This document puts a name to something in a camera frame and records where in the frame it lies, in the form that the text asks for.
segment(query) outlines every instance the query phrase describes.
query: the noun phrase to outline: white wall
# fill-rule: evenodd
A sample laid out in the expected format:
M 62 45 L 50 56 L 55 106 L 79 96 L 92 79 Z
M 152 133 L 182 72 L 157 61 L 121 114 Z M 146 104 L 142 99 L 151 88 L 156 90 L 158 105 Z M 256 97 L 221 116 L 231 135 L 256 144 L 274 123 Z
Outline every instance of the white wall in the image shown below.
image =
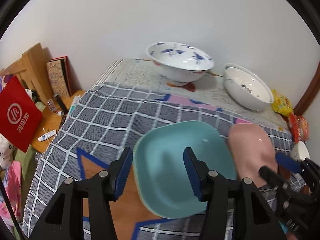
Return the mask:
M 320 165 L 320 93 L 316 95 L 309 108 L 304 113 L 304 117 L 309 124 L 309 140 L 306 145 L 311 160 Z
M 243 65 L 297 103 L 320 47 L 285 0 L 31 0 L 0 40 L 0 68 L 37 42 L 68 55 L 88 89 L 112 61 L 145 57 L 157 41 L 206 51 L 222 73 Z

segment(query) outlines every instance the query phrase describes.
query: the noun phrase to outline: stuffed toy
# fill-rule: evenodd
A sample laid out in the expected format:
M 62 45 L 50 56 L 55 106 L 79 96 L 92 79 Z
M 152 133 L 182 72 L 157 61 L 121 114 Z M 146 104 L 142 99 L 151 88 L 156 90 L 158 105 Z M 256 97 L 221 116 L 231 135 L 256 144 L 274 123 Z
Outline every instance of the stuffed toy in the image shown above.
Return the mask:
M 0 134 L 0 170 L 6 170 L 12 163 L 13 145 Z

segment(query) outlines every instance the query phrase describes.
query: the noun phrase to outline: yellow snack bag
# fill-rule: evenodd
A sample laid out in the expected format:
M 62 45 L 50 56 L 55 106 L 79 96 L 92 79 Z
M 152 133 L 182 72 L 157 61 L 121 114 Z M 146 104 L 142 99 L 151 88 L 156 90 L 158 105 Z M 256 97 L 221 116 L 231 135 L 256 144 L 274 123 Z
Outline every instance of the yellow snack bag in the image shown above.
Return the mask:
M 292 104 L 288 98 L 279 93 L 277 90 L 271 90 L 275 101 L 271 104 L 273 111 L 288 117 L 290 113 L 293 113 Z

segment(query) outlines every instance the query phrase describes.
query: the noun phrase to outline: notebook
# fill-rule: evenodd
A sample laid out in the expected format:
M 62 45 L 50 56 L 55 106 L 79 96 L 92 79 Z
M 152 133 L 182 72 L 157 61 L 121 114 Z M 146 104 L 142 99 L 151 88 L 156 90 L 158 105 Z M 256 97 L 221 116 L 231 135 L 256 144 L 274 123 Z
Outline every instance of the notebook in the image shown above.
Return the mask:
M 47 62 L 46 66 L 53 93 L 70 97 L 72 93 L 68 78 L 68 58 L 54 58 Z

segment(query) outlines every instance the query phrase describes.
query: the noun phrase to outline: pink plate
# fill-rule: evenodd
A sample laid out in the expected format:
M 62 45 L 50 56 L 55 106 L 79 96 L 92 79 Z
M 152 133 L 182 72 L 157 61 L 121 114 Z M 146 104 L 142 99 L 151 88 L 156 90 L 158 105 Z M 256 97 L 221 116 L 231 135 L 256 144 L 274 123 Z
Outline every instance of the pink plate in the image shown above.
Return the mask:
M 262 166 L 267 165 L 277 173 L 275 150 L 260 126 L 254 123 L 234 125 L 229 130 L 229 146 L 240 179 L 248 177 L 257 187 L 262 187 L 266 184 L 259 176 Z

